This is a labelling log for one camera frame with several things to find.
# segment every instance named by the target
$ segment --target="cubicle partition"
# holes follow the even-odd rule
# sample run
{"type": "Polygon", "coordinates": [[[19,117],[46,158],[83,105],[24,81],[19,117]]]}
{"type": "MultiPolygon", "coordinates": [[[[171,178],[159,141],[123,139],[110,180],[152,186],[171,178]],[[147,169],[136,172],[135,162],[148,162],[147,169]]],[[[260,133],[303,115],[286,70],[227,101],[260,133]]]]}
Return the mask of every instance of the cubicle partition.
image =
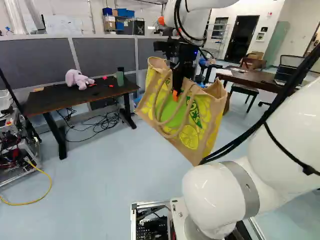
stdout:
{"type": "MultiPolygon", "coordinates": [[[[163,57],[154,52],[154,41],[167,37],[132,35],[54,36],[23,35],[0,37],[0,68],[16,92],[29,92],[41,86],[60,84],[69,69],[96,78],[112,75],[124,67],[130,81],[138,85],[148,68],[148,57],[163,57]]],[[[0,81],[0,90],[5,86],[0,81]]],[[[28,94],[24,93],[22,101],[28,94]]]]}
{"type": "Polygon", "coordinates": [[[0,68],[13,89],[61,82],[76,67],[68,38],[2,40],[0,53],[0,68]]]}

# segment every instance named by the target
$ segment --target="table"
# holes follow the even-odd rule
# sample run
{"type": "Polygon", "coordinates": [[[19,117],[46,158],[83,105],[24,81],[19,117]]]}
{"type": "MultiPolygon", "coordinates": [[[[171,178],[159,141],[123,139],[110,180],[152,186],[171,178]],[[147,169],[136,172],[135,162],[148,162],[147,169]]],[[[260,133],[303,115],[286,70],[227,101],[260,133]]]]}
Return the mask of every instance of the table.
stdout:
{"type": "Polygon", "coordinates": [[[43,114],[54,138],[58,143],[59,158],[67,157],[65,140],[65,128],[58,128],[50,112],[72,107],[79,104],[94,102],[97,100],[122,96],[124,97],[124,109],[120,109],[121,119],[132,129],[137,126],[131,118],[129,93],[139,89],[139,86],[124,77],[123,86],[118,86],[117,79],[109,76],[106,80],[95,79],[96,85],[80,91],[78,86],[68,87],[66,84],[57,84],[44,87],[41,91],[31,92],[25,104],[24,114],[28,117],[43,114]]]}
{"type": "MultiPolygon", "coordinates": [[[[225,69],[241,69],[240,67],[227,66],[225,69]]],[[[251,88],[265,90],[267,92],[279,93],[282,86],[279,86],[274,81],[275,74],[258,70],[247,70],[247,73],[241,73],[231,70],[232,75],[217,73],[216,76],[224,80],[223,86],[226,87],[228,82],[242,84],[251,88]]]]}

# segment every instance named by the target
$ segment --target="yellow cable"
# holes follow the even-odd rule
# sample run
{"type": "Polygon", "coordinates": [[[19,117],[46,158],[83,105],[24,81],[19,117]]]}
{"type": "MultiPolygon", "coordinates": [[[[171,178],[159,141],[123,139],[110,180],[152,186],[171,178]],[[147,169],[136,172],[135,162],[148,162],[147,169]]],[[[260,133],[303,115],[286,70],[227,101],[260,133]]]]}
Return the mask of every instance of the yellow cable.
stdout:
{"type": "Polygon", "coordinates": [[[23,202],[23,203],[11,203],[11,202],[6,201],[2,196],[0,196],[0,200],[1,200],[2,202],[4,202],[5,204],[8,204],[8,205],[10,205],[10,206],[22,206],[22,205],[34,204],[34,203],[36,203],[36,202],[39,202],[41,199],[43,199],[45,196],[47,196],[47,194],[50,192],[51,187],[52,187],[52,179],[51,179],[50,175],[49,175],[48,173],[42,171],[41,169],[37,168],[35,165],[33,165],[33,164],[31,163],[31,161],[28,161],[28,163],[29,163],[34,169],[38,170],[40,173],[46,175],[46,176],[49,178],[49,180],[50,180],[50,187],[49,187],[48,191],[47,191],[42,197],[38,198],[37,200],[28,201],[28,202],[23,202]]]}

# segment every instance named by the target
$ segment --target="lemon print bag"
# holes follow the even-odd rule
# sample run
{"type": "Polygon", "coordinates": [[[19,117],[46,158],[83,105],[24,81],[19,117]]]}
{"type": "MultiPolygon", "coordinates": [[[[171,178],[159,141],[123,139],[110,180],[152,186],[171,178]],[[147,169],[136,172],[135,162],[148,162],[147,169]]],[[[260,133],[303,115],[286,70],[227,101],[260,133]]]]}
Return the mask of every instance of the lemon print bag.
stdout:
{"type": "Polygon", "coordinates": [[[219,80],[200,88],[184,78],[176,102],[172,86],[172,71],[165,60],[149,57],[145,93],[136,113],[197,166],[214,147],[227,91],[219,80]]]}

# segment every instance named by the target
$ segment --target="plush toy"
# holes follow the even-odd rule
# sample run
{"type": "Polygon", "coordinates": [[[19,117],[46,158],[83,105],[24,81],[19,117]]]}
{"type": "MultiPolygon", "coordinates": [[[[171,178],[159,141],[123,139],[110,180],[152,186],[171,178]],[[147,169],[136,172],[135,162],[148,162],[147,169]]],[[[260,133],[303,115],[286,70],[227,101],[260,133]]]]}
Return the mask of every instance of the plush toy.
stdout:
{"type": "Polygon", "coordinates": [[[65,82],[68,87],[72,87],[77,84],[79,86],[79,90],[85,90],[87,88],[87,84],[94,84],[95,80],[82,75],[78,70],[70,69],[65,74],[65,82]]]}

